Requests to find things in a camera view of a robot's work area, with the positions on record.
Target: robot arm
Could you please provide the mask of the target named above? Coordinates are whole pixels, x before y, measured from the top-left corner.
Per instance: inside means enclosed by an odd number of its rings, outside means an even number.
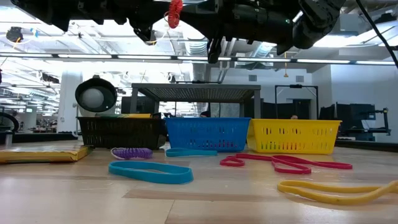
[[[327,35],[335,25],[346,0],[207,0],[187,4],[180,19],[201,32],[208,40],[208,62],[216,63],[221,41],[226,37],[277,44],[280,55],[295,46],[308,49]],[[144,42],[155,40],[153,23],[164,17],[169,2],[151,0],[12,0],[21,9],[68,30],[70,19],[91,19],[103,24],[113,19],[127,22]],[[299,11],[303,16],[294,23]]]

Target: white pillar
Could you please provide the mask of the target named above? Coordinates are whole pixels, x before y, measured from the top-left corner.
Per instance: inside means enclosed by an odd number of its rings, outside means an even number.
[[[23,131],[27,131],[29,128],[36,127],[36,119],[37,119],[37,107],[36,106],[27,106],[25,114],[23,115],[22,121],[24,122]]]
[[[76,130],[75,90],[83,82],[83,72],[66,70],[62,73],[57,132]]]

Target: desk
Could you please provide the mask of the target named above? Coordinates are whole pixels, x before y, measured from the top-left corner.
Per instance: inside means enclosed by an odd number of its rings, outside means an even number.
[[[15,144],[14,147],[76,146],[78,141]],[[2,223],[197,224],[197,223],[398,223],[398,195],[360,206],[311,202],[278,192],[281,180],[331,185],[381,185],[397,178],[398,154],[336,148],[311,160],[349,162],[353,170],[312,167],[311,175],[275,173],[271,164],[246,161],[221,167],[216,157],[171,157],[153,161],[189,166],[195,180],[186,185],[153,184],[108,173],[109,149],[95,149],[69,164],[12,164],[0,169]]]

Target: black wicker basket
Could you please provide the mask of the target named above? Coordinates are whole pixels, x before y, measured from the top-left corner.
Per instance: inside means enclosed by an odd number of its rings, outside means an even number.
[[[93,147],[146,147],[165,144],[164,120],[149,118],[79,117],[83,142]]]

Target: blue plastic basket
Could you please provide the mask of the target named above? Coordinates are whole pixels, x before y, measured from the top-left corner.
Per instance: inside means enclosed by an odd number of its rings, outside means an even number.
[[[171,147],[239,152],[251,118],[166,118]]]

